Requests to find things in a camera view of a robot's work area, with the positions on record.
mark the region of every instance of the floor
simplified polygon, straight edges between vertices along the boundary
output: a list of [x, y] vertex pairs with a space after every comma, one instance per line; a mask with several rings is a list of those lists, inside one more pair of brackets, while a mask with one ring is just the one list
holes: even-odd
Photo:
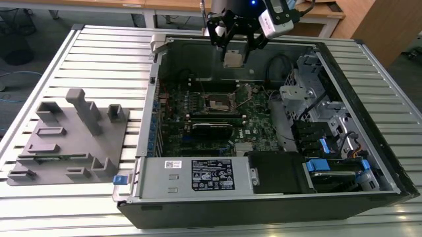
[[[36, 57], [31, 63], [22, 66], [10, 66], [0, 60], [0, 74], [3, 74], [3, 70], [43, 73], [75, 23], [122, 27], [134, 26], [130, 14], [60, 11], [59, 16], [60, 19], [52, 20], [47, 10], [34, 10], [32, 20], [38, 27], [38, 32], [27, 37], [27, 41], [35, 51]], [[141, 26], [143, 25], [142, 16], [138, 16], [135, 21]], [[162, 16], [158, 17], [158, 26], [161, 28], [199, 30], [203, 26], [202, 19], [198, 17], [189, 18], [181, 16], [173, 19], [173, 22], [173, 24], [166, 24], [165, 18]], [[408, 60], [406, 56], [402, 55], [389, 68], [389, 71], [414, 104], [422, 110], [422, 94], [416, 86], [421, 83], [422, 63]], [[0, 82], [7, 86], [7, 90], [0, 92], [0, 99], [24, 100], [38, 80], [39, 76], [34, 74], [12, 74], [0, 77]], [[0, 138], [23, 104], [23, 102], [7, 103], [0, 101]]]

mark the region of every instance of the metal table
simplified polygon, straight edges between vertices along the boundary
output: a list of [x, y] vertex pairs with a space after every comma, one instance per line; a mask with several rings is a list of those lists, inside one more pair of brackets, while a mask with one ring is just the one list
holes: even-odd
[[[154, 33], [199, 35], [198, 31], [86, 26], [72, 30], [0, 143], [2, 236], [420, 236], [422, 197], [373, 209], [341, 221], [230, 226], [199, 229], [139, 230], [119, 213], [113, 183], [11, 187], [6, 183], [18, 154], [38, 122], [40, 101], [67, 104], [70, 87], [82, 87], [98, 107], [131, 109], [121, 170], [135, 163], [138, 131], [151, 68]], [[290, 40], [314, 38], [285, 37]], [[325, 40], [400, 161], [422, 192], [422, 116], [365, 45]], [[129, 193], [129, 186], [119, 190]]]

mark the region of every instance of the black metal frame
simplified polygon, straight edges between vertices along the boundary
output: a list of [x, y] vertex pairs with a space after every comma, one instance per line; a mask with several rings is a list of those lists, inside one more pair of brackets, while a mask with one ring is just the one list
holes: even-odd
[[[179, 39], [209, 39], [193, 36], [174, 37]], [[304, 43], [302, 41], [293, 40], [274, 40], [273, 42]], [[317, 46], [316, 51], [320, 51], [322, 55], [401, 193], [357, 195], [345, 193], [320, 197], [155, 203], [119, 202], [118, 209], [139, 229], [211, 227], [346, 219], [373, 208], [404, 202], [421, 195], [388, 145], [364, 103], [353, 90], [329, 48], [322, 42], [308, 41], [305, 43]]]

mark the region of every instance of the warning label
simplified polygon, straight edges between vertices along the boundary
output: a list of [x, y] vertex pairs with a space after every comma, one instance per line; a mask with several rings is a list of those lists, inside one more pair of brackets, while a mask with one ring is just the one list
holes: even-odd
[[193, 189], [195, 191], [235, 189], [230, 159], [193, 160]]

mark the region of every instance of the gray plastic part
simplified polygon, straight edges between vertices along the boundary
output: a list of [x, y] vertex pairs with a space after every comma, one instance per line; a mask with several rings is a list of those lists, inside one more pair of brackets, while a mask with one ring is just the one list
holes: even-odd
[[[43, 109], [52, 104], [55, 103], [43, 103]], [[109, 108], [97, 108], [90, 102], [87, 104], [90, 104], [90, 110], [99, 113], [99, 120], [95, 122], [102, 127], [102, 134], [93, 136], [75, 108], [58, 107], [62, 112], [51, 113], [56, 122], [44, 123], [40, 120], [35, 127], [24, 151], [16, 158], [16, 166], [7, 180], [10, 185], [113, 181], [119, 168], [130, 110], [117, 105], [115, 108], [119, 108], [118, 111], [123, 114], [118, 120], [111, 122], [107, 114]], [[48, 129], [59, 131], [58, 124], [66, 131], [64, 135], [40, 136], [36, 133]], [[86, 171], [79, 170], [82, 174], [78, 175], [75, 168], [86, 168]]]
[[123, 108], [121, 105], [110, 105], [107, 115], [111, 122], [122, 122], [126, 120]]
[[55, 123], [55, 114], [63, 113], [62, 108], [56, 102], [42, 102], [36, 114], [44, 123]]
[[86, 167], [70, 167], [66, 171], [66, 176], [72, 180], [89, 179], [91, 177], [91, 173]]
[[74, 161], [77, 164], [79, 163], [93, 163], [94, 157], [89, 153], [85, 156], [72, 156], [70, 157], [71, 161]]
[[42, 127], [35, 133], [39, 136], [64, 136], [66, 129], [63, 127]]
[[38, 165], [42, 163], [35, 156], [18, 157], [16, 162], [19, 162], [23, 166]]
[[67, 95], [66, 95], [66, 100], [68, 103], [74, 104], [75, 109], [78, 111], [78, 115], [81, 117], [81, 120], [86, 124], [91, 134], [94, 136], [101, 135], [102, 133], [102, 127], [98, 123], [98, 107], [91, 102], [91, 104], [86, 101], [86, 92], [81, 88], [72, 88], [68, 90]]
[[31, 144], [27, 149], [28, 153], [54, 153], [60, 150], [58, 144]]
[[94, 158], [91, 170], [99, 177], [110, 177], [118, 172], [117, 166], [114, 166], [109, 158], [106, 158], [105, 164], [102, 164], [99, 159]]
[[23, 169], [20, 171], [10, 171], [8, 173], [10, 179], [18, 182], [32, 181], [35, 180], [36, 173], [31, 169]]

